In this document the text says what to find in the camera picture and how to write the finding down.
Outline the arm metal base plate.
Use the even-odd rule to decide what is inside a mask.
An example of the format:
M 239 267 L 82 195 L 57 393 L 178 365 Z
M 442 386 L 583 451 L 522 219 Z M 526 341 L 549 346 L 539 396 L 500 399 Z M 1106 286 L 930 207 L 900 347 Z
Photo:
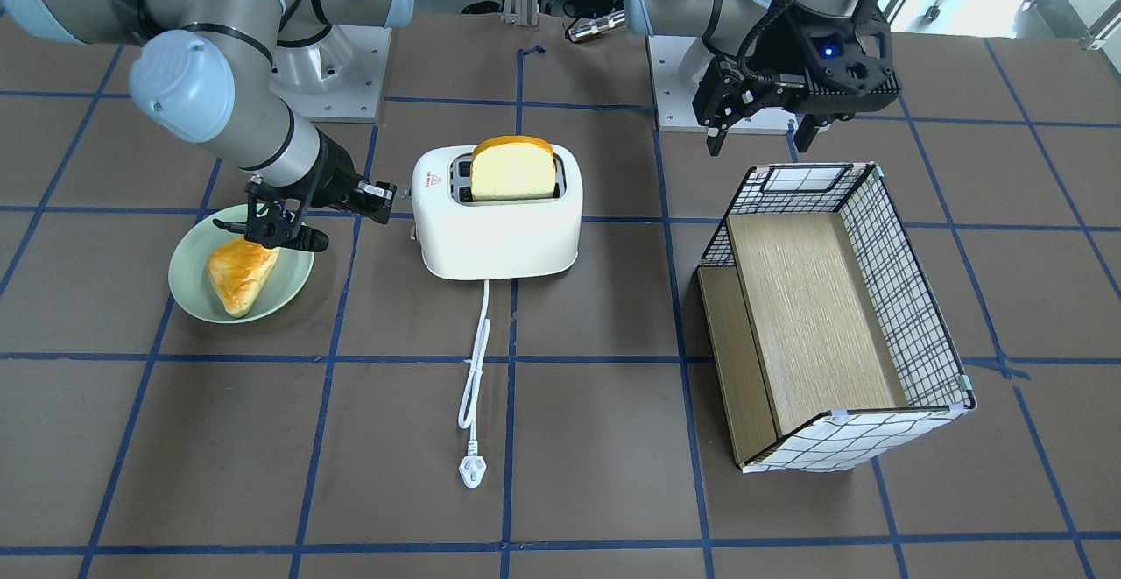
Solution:
M 279 43 L 270 92 L 313 123 L 376 123 L 392 34 L 331 25 L 319 38 Z
M 649 36 L 647 45 L 659 125 L 666 131 L 704 132 L 692 101 L 711 53 L 696 37 Z M 798 116 L 784 109 L 762 109 L 729 128 L 729 133 L 786 136 L 797 123 Z

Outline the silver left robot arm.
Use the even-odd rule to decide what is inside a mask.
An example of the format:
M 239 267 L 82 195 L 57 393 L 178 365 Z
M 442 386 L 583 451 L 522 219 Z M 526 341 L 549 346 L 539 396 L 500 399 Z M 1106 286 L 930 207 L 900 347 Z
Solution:
M 700 40 L 708 60 L 692 110 L 714 156 L 761 109 L 800 116 L 804 152 L 821 129 L 901 93 L 879 0 L 626 0 L 624 11 L 634 32 Z

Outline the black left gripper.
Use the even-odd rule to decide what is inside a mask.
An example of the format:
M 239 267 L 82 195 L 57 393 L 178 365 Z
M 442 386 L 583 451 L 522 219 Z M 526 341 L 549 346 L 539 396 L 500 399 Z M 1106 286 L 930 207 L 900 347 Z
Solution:
M 809 151 L 830 120 L 888 108 L 900 96 L 892 32 L 879 0 L 856 0 L 851 15 L 830 18 L 789 4 L 757 37 L 745 76 L 734 60 L 711 60 L 693 110 L 706 128 L 708 156 L 720 156 L 728 127 L 763 108 L 802 116 L 797 152 Z

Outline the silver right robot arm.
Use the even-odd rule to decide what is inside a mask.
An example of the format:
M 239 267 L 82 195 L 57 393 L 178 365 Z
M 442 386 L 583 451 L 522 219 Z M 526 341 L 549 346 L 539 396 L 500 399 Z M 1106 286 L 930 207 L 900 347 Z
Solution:
M 351 156 L 270 83 L 278 53 L 312 49 L 341 25 L 404 27 L 415 0 L 3 0 L 35 37 L 132 44 L 129 92 L 146 116 L 247 172 L 244 220 L 216 221 L 265 248 L 321 252 L 309 208 L 388 223 L 397 192 L 356 172 Z

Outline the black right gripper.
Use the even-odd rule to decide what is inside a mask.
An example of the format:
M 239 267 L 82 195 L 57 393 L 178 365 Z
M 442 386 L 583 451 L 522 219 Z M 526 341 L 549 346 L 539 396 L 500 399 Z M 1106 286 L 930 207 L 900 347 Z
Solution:
M 361 179 L 345 149 L 319 131 L 319 152 L 309 172 L 282 187 L 250 183 L 245 192 L 245 240 L 269 249 L 317 253 L 327 251 L 331 240 L 323 231 L 304 224 L 308 208 L 349 211 L 385 225 L 392 213 L 397 187 L 389 181 Z

